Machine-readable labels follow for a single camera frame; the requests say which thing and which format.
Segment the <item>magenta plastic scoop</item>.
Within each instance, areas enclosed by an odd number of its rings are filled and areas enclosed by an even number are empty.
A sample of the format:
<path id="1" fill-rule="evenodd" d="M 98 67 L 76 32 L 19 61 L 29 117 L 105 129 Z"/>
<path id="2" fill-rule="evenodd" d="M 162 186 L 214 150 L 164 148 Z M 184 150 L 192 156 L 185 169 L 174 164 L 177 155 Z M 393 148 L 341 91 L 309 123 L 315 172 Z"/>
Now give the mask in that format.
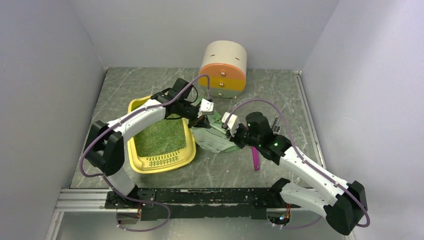
<path id="1" fill-rule="evenodd" d="M 258 150 L 255 147 L 251 147 L 251 153 L 253 160 L 253 168 L 255 171 L 259 171 L 261 169 L 261 166 Z"/>

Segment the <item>green cat litter bag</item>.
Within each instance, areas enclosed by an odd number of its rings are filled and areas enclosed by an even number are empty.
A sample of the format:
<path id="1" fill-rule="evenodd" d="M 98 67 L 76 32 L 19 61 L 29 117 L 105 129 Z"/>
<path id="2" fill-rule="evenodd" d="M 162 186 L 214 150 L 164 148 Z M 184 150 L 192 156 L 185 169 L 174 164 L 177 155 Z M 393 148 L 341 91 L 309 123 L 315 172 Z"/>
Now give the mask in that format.
<path id="1" fill-rule="evenodd" d="M 197 126 L 190 127 L 195 142 L 203 150 L 220 154 L 238 151 L 239 148 L 226 137 L 225 131 L 221 128 L 221 115 L 214 110 L 212 115 L 207 115 L 210 128 Z"/>

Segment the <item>yellow litter box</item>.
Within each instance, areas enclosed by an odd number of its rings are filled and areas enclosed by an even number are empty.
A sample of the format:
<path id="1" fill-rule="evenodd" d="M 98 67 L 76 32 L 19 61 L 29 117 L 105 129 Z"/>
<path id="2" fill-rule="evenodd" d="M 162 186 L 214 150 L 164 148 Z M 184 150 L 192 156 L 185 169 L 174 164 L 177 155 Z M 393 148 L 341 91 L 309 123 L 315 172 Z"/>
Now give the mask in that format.
<path id="1" fill-rule="evenodd" d="M 195 138 L 185 118 L 173 114 L 136 134 L 127 142 L 129 164 L 137 173 L 157 174 L 191 163 Z"/>

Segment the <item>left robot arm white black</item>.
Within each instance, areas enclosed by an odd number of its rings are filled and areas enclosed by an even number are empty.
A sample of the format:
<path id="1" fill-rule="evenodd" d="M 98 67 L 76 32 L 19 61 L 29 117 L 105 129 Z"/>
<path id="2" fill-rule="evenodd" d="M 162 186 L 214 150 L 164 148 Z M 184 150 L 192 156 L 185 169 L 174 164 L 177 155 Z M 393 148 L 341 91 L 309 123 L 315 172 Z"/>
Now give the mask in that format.
<path id="1" fill-rule="evenodd" d="M 83 168 L 84 160 L 88 160 L 100 170 L 98 176 L 116 192 L 118 201 L 124 207 L 132 208 L 138 201 L 144 203 L 145 200 L 139 196 L 140 189 L 126 172 L 124 164 L 130 163 L 138 173 L 155 174 L 181 168 L 194 160 L 197 150 L 189 128 L 201 120 L 200 106 L 194 106 L 187 97 L 196 81 L 196 78 L 192 82 L 179 78 L 173 87 L 142 98 L 141 106 L 130 110 L 128 114 L 108 123 L 100 120 L 94 122 L 79 160 L 80 172 L 89 177 Z M 178 115 L 185 147 L 169 153 L 140 157 L 135 148 L 134 136 L 172 114 Z"/>

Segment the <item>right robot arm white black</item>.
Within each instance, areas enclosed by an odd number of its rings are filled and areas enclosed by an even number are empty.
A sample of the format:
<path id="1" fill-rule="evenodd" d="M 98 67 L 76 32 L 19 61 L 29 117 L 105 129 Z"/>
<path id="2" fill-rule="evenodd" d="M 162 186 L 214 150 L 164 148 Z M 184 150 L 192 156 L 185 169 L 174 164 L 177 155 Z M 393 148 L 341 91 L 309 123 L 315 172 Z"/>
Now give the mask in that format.
<path id="1" fill-rule="evenodd" d="M 325 218 L 339 234 L 348 236 L 367 211 L 364 186 L 341 179 L 307 157 L 291 141 L 273 132 L 268 119 L 261 112 L 246 116 L 247 124 L 228 112 L 221 121 L 229 140 L 239 148 L 256 148 L 267 160 L 274 162 L 303 179 L 310 188 L 281 178 L 275 182 L 270 193 L 270 202 L 275 207 L 285 203 L 297 205 Z"/>

